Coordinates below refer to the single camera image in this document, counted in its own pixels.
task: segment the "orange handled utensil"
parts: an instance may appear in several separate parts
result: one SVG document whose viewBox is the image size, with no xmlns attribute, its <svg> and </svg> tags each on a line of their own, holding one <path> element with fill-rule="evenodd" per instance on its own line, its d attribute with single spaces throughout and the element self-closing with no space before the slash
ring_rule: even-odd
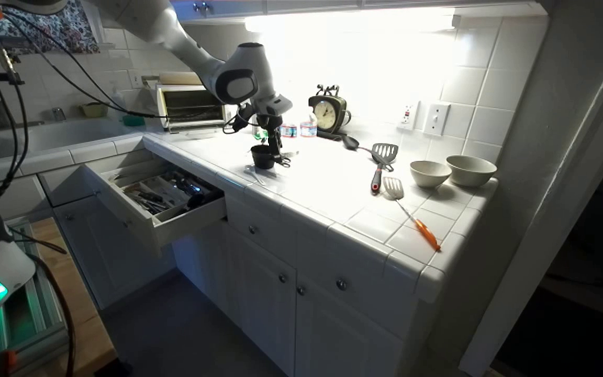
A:
<svg viewBox="0 0 603 377">
<path fill-rule="evenodd" d="M 412 224 L 421 233 L 421 236 L 432 246 L 433 251 L 442 251 L 442 246 L 436 241 L 436 235 L 426 226 L 426 223 L 416 218 Z"/>
<path fill-rule="evenodd" d="M 401 209 L 406 214 L 406 218 L 411 218 L 411 223 L 416 224 L 416 228 L 421 233 L 421 236 L 432 246 L 433 251 L 442 251 L 442 246 L 436 241 L 436 235 L 426 226 L 426 223 L 412 218 L 406 207 L 401 204 L 401 198 L 405 196 L 405 187 L 401 178 L 394 176 L 385 176 L 385 191 L 387 196 L 401 206 Z"/>
</svg>

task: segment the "drawer handle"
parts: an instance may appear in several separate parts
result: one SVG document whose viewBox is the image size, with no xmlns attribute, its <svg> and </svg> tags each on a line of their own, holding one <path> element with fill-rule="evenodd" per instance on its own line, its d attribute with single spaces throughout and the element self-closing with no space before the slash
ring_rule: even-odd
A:
<svg viewBox="0 0 603 377">
<path fill-rule="evenodd" d="M 350 282 L 349 282 L 344 276 L 339 276 L 339 278 L 336 281 L 336 285 L 337 285 L 339 291 L 349 291 L 349 286 L 350 286 Z"/>
</svg>

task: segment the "small black object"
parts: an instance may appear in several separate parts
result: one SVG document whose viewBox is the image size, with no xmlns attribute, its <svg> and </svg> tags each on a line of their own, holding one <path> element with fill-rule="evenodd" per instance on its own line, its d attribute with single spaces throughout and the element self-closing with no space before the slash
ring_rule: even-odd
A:
<svg viewBox="0 0 603 377">
<path fill-rule="evenodd" d="M 360 149 L 360 143 L 356 140 L 356 138 L 352 138 L 352 136 L 344 136 L 344 147 L 349 149 L 349 150 L 359 150 Z"/>
<path fill-rule="evenodd" d="M 275 168 L 277 152 L 269 144 L 252 147 L 256 169 L 271 169 Z"/>
<path fill-rule="evenodd" d="M 339 130 L 316 130 L 319 138 L 342 140 L 346 134 Z"/>
</svg>

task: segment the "white tile backsplash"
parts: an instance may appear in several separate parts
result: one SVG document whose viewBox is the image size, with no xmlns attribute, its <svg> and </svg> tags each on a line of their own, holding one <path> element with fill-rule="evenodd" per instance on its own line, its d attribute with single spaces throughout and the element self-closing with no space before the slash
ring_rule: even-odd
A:
<svg viewBox="0 0 603 377">
<path fill-rule="evenodd" d="M 495 49 L 492 69 L 530 69 L 545 31 L 545 18 L 505 18 Z"/>
<path fill-rule="evenodd" d="M 446 84 L 444 84 L 442 100 L 475 104 L 485 77 L 486 77 L 486 69 L 475 69 L 475 68 L 451 69 Z"/>
<path fill-rule="evenodd" d="M 479 107 L 515 109 L 524 94 L 530 69 L 490 69 Z"/>
<path fill-rule="evenodd" d="M 474 118 L 474 107 L 452 104 L 448 114 L 444 138 L 468 138 L 472 118 Z"/>
<path fill-rule="evenodd" d="M 501 18 L 461 17 L 455 28 L 455 64 L 489 68 Z"/>
<path fill-rule="evenodd" d="M 509 134 L 512 120 L 514 111 L 475 109 L 468 140 L 499 147 Z"/>
<path fill-rule="evenodd" d="M 352 130 L 387 134 L 394 143 L 421 150 L 421 157 L 444 161 L 452 152 L 497 159 L 509 134 L 538 47 L 546 31 L 545 17 L 456 17 L 452 31 L 350 31 L 250 33 L 244 26 L 193 26 L 198 37 L 218 59 L 226 59 L 239 42 L 263 39 L 275 71 L 279 93 L 295 107 L 286 121 L 301 121 L 301 103 L 316 84 L 339 84 L 354 116 Z M 63 54 L 51 59 L 72 79 L 96 91 Z M 105 85 L 108 94 L 126 107 L 149 107 L 141 98 L 141 75 L 185 71 L 187 68 L 165 49 L 152 47 L 131 31 L 104 30 L 104 52 L 78 56 Z M 36 54 L 20 64 L 28 85 L 32 121 L 61 107 L 78 116 L 78 104 L 91 98 L 78 94 Z M 391 134 L 405 104 L 421 100 L 412 131 Z M 424 134 L 430 103 L 451 103 L 444 138 Z"/>
<path fill-rule="evenodd" d="M 474 157 L 483 157 L 483 159 L 497 164 L 501 150 L 503 147 L 499 144 L 485 144 L 485 143 L 468 140 L 463 156 L 474 156 Z"/>
</svg>

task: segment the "white tile countertop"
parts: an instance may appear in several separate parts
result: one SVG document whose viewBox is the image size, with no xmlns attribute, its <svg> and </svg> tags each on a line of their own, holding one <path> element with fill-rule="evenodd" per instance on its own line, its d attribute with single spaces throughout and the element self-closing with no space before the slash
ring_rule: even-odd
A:
<svg viewBox="0 0 603 377">
<path fill-rule="evenodd" d="M 209 182 L 230 181 L 332 226 L 385 256 L 385 267 L 401 268 L 419 282 L 448 281 L 468 246 L 468 235 L 499 187 L 497 178 L 475 191 L 446 181 L 441 188 L 424 191 L 412 182 L 408 169 L 416 150 L 401 150 L 391 172 L 405 184 L 401 204 L 432 228 L 442 246 L 438 254 L 394 201 L 383 192 L 372 194 L 376 164 L 367 150 L 349 150 L 344 143 L 323 138 L 283 138 L 283 143 L 283 150 L 293 152 L 292 168 L 277 164 L 271 172 L 256 173 L 250 152 L 256 138 L 250 131 L 207 140 L 170 134 L 144 136 L 144 147 L 164 159 L 185 168 L 202 165 L 207 169 L 202 178 Z"/>
</svg>

